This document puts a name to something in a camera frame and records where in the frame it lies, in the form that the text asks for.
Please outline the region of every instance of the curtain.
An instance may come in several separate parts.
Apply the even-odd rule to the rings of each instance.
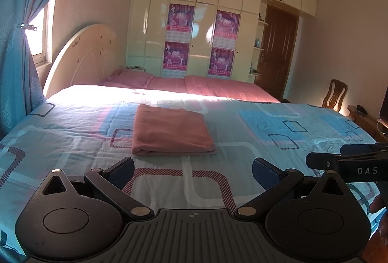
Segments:
[[[0,0],[0,140],[45,101],[25,31],[49,0]]]

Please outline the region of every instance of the door frame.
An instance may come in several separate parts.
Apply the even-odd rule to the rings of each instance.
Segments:
[[[282,94],[281,94],[281,100],[283,99],[284,97],[284,91],[286,90],[286,86],[287,86],[287,81],[288,81],[288,76],[290,75],[290,69],[291,69],[291,64],[292,64],[292,59],[294,58],[294,50],[295,50],[295,44],[296,44],[296,37],[298,35],[298,28],[299,28],[299,16],[297,14],[294,14],[292,12],[289,12],[283,8],[279,8],[278,6],[275,6],[274,4],[267,4],[267,7],[266,7],[266,10],[265,10],[265,19],[267,19],[267,13],[268,13],[268,7],[272,7],[272,8],[275,8],[276,10],[279,10],[279,11],[283,11],[287,14],[290,14],[294,17],[296,17],[296,29],[295,29],[295,36],[294,36],[294,41],[292,43],[292,52],[291,52],[291,57],[290,57],[290,62],[288,64],[288,69],[287,69],[287,76],[286,76],[286,81],[284,83],[284,86],[283,86],[283,90],[282,90]],[[264,36],[265,36],[265,30],[263,32],[263,39],[262,39],[262,42],[264,42]]]

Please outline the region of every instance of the headboard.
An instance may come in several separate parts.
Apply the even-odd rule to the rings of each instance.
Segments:
[[[117,68],[125,65],[116,34],[104,24],[83,28],[63,47],[48,74],[43,89],[49,98],[77,84],[98,84]]]

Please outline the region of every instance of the curtain clip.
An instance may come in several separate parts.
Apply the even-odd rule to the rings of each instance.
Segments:
[[[24,30],[31,30],[31,31],[37,31],[38,28],[34,26],[33,24],[24,24],[20,23],[17,25],[18,28],[24,29]]]

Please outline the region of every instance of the crosshair emblem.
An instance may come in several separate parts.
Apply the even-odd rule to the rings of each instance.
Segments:
[[[190,213],[189,216],[190,216],[191,218],[197,218],[197,217],[199,216],[199,214],[193,212],[193,213]]]

